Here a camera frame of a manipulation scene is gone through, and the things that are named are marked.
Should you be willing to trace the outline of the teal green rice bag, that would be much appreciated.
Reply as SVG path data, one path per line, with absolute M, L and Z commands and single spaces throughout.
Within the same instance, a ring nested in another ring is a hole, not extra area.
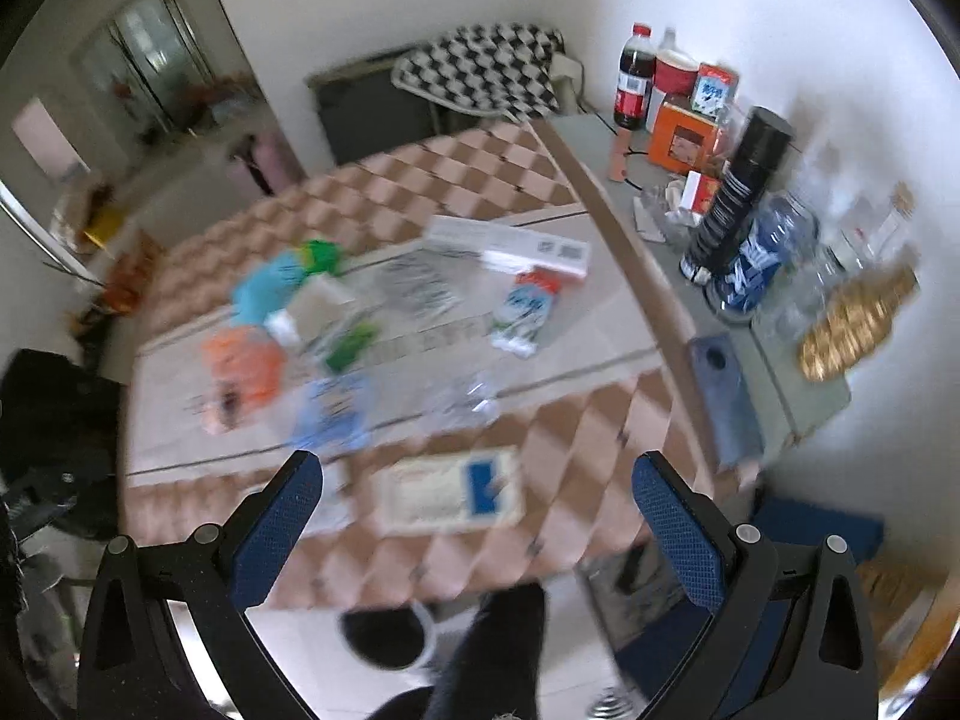
M 231 325 L 262 325 L 267 317 L 283 309 L 309 277 L 317 273 L 335 275 L 342 260 L 337 244 L 320 239 L 286 249 L 242 278 L 231 293 Z

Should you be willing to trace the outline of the clear plastic blister pack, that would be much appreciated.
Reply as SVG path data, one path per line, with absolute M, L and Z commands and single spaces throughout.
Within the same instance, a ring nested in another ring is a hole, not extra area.
M 435 383 L 423 398 L 423 419 L 432 433 L 480 429 L 500 416 L 496 388 L 482 374 Z

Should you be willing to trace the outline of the silver foil pill pack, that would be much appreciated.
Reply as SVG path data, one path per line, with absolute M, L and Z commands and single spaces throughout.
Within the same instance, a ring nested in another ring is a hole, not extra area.
M 389 260 L 374 277 L 384 304 L 413 320 L 438 319 L 460 304 L 433 255 L 410 252 Z

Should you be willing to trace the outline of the long white pink box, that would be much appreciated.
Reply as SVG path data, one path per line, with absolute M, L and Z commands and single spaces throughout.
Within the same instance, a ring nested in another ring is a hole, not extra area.
M 511 275 L 544 270 L 558 277 L 583 281 L 589 271 L 587 242 L 527 227 L 434 216 L 421 240 L 428 249 L 477 257 L 488 270 Z

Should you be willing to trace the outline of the grey blue phone case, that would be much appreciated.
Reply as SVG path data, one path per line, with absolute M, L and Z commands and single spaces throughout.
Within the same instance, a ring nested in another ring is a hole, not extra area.
M 760 460 L 765 442 L 731 337 L 722 333 L 693 338 L 688 354 L 718 465 L 731 468 Z

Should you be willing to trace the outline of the orange snack wrapper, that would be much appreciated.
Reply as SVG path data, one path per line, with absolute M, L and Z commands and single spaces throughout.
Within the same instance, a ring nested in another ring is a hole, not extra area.
M 202 353 L 210 372 L 202 411 L 207 433 L 233 431 L 281 394 L 285 351 L 260 325 L 222 328 Z

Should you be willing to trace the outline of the white blue flat box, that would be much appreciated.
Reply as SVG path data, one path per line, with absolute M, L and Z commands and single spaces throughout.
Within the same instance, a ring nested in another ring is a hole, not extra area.
M 374 511 L 395 536 L 514 527 L 526 515 L 514 447 L 402 458 L 373 475 Z

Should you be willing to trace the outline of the blue label water bottle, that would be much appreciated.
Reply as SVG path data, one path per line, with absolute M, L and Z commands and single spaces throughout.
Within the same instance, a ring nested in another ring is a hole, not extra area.
M 723 322 L 750 322 L 776 275 L 805 259 L 817 236 L 817 216 L 794 193 L 768 195 L 732 260 L 706 286 L 709 307 Z

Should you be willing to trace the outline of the white blue snack bag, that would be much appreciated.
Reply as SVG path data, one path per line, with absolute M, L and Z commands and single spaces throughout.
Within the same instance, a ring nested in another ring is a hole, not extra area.
M 519 358 L 539 351 L 540 333 L 550 319 L 562 283 L 550 273 L 532 270 L 514 278 L 503 304 L 494 311 L 490 341 Z

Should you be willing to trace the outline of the brown checkered table cloth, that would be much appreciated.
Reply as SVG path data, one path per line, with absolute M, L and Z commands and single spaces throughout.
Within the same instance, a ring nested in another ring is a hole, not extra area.
M 551 232 L 590 245 L 583 281 L 569 283 L 539 351 L 491 346 L 505 273 L 439 257 L 460 304 L 413 320 L 384 304 L 374 277 L 420 249 L 434 216 Z M 280 396 L 223 434 L 203 427 L 210 372 L 202 346 L 231 317 L 242 278 L 298 242 L 347 250 L 343 281 L 371 304 L 377 328 L 359 361 L 368 442 L 337 458 L 352 520 L 306 536 L 270 596 L 285 608 L 398 606 L 567 571 L 646 535 L 630 491 L 635 458 L 658 450 L 695 491 L 713 494 L 669 293 L 630 242 L 584 166 L 547 124 L 433 138 L 314 177 L 220 221 L 161 263 L 143 309 L 143 341 L 128 390 L 121 520 L 143 544 L 178 541 L 223 522 L 290 455 L 314 375 L 291 362 Z M 423 398 L 435 383 L 482 374 L 501 416 L 487 427 L 432 433 Z M 395 536 L 374 511 L 373 475 L 402 458 L 514 447 L 526 515 L 514 527 L 462 535 Z

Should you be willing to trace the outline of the black cylindrical can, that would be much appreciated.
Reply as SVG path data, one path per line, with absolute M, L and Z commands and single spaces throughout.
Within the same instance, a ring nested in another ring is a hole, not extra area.
M 766 107 L 750 110 L 742 138 L 732 154 L 713 203 L 701 218 L 680 259 L 680 273 L 704 286 L 734 257 L 745 226 L 793 141 L 788 121 Z

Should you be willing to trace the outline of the orange box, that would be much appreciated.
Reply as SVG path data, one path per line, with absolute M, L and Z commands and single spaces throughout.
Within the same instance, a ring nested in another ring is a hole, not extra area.
M 670 172 L 701 171 L 715 151 L 718 122 L 690 109 L 680 96 L 667 96 L 659 107 L 647 159 Z

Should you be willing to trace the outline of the blue white milk carton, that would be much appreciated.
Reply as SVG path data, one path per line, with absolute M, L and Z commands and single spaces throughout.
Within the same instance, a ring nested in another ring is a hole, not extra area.
M 736 94 L 739 75 L 719 65 L 701 64 L 690 96 L 690 109 L 717 121 Z

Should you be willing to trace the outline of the white red lid jar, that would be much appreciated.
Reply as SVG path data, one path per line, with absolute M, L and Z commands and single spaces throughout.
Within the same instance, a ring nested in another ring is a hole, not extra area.
M 659 49 L 652 76 L 651 101 L 646 115 L 647 132 L 654 132 L 659 109 L 670 94 L 690 96 L 697 81 L 700 64 L 675 49 Z

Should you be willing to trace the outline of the cola bottle red label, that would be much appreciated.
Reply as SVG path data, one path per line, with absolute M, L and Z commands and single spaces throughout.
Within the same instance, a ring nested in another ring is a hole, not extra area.
M 613 105 L 613 120 L 620 128 L 640 130 L 644 125 L 654 71 L 656 52 L 651 43 L 651 28 L 643 23 L 635 23 L 633 34 L 620 54 Z

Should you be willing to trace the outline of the black white checkered cushion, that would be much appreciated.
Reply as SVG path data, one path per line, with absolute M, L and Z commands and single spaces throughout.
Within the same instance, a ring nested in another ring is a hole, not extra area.
M 402 55 L 391 83 L 460 114 L 525 122 L 560 110 L 550 69 L 563 54 L 558 29 L 529 23 L 461 26 Z

